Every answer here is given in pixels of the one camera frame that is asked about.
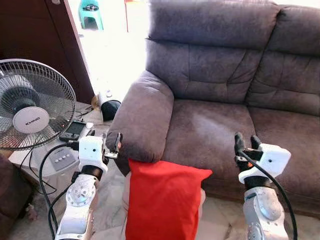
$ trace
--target red cushion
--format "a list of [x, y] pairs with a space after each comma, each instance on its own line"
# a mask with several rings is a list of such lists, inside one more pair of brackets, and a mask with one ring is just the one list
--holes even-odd
[[201, 181], [212, 171], [166, 161], [129, 165], [126, 240], [194, 240]]

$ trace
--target green stool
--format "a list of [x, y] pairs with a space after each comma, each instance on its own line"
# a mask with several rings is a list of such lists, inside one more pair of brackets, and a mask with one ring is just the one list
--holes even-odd
[[101, 19], [100, 8], [96, 11], [84, 10], [84, 8], [89, 4], [93, 4], [99, 8], [99, 3], [97, 0], [81, 0], [80, 6], [79, 6], [79, 17], [80, 17], [82, 28], [83, 29], [86, 28], [85, 18], [93, 18], [95, 20], [96, 26], [98, 27], [98, 30], [103, 30], [104, 26]]

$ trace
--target doorway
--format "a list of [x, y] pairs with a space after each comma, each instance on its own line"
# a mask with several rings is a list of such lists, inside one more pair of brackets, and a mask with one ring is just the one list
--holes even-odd
[[122, 101], [145, 69], [148, 18], [144, 1], [67, 0], [94, 93]]

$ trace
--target sofa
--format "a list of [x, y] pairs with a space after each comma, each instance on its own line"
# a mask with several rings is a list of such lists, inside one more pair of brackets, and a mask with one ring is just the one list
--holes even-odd
[[0, 240], [4, 240], [26, 206], [32, 188], [22, 179], [18, 168], [1, 153], [0, 176]]
[[320, 217], [320, 9], [257, 1], [151, 1], [145, 71], [107, 134], [128, 158], [211, 169], [207, 194], [243, 201], [234, 135], [288, 149], [277, 179]]

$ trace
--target sofa backrest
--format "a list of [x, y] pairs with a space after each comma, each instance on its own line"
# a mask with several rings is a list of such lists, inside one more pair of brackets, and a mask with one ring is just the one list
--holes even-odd
[[320, 115], [320, 9], [282, 6], [246, 101]]
[[280, 7], [152, 1], [146, 70], [176, 98], [243, 103]]

